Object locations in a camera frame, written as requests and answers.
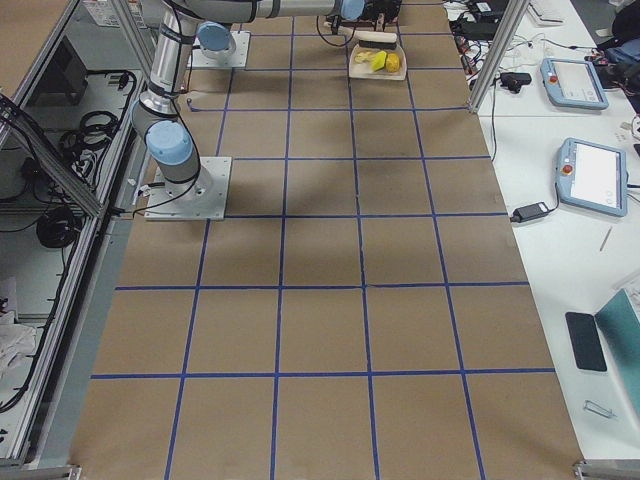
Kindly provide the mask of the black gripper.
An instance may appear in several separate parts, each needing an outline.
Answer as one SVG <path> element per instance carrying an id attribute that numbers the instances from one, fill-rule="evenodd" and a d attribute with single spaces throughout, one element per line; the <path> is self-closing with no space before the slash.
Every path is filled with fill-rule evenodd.
<path id="1" fill-rule="evenodd" d="M 376 23 L 383 16 L 383 24 L 397 20 L 402 6 L 401 0 L 370 0 L 367 2 L 367 20 Z"/>
<path id="2" fill-rule="evenodd" d="M 343 17 L 339 14 L 328 15 L 325 17 L 324 26 L 328 28 L 332 33 L 339 33 L 342 27 Z"/>

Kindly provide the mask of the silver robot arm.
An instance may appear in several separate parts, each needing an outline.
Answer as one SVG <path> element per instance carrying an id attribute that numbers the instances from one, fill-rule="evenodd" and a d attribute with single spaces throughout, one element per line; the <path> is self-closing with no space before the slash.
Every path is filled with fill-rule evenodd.
<path id="1" fill-rule="evenodd" d="M 382 25 L 394 20 L 401 1 L 187 1 L 187 9 L 203 20 L 196 37 L 202 50 L 223 52 L 232 44 L 230 27 L 234 23 L 251 23 L 256 18 L 296 16 L 331 17 L 334 34 L 340 20 L 376 22 L 384 16 Z"/>
<path id="2" fill-rule="evenodd" d="M 354 20 L 363 1 L 152 1 L 162 11 L 148 86 L 131 120 L 164 176 L 170 198 L 204 184 L 197 147 L 180 119 L 177 98 L 195 42 L 212 52 L 229 48 L 230 27 L 257 18 L 335 16 Z"/>

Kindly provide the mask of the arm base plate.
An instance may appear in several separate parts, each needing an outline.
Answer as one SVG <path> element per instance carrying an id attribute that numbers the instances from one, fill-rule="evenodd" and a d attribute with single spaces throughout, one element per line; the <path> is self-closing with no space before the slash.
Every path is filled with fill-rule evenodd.
<path id="1" fill-rule="evenodd" d="M 191 66 L 196 70 L 244 68 L 250 39 L 248 31 L 231 31 L 226 49 L 210 50 L 208 46 L 218 47 L 222 43 L 222 36 L 200 33 L 192 49 Z"/>
<path id="2" fill-rule="evenodd" d="M 144 217 L 150 221 L 223 221 L 232 170 L 231 157 L 202 157 L 194 185 L 168 182 L 157 167 Z"/>

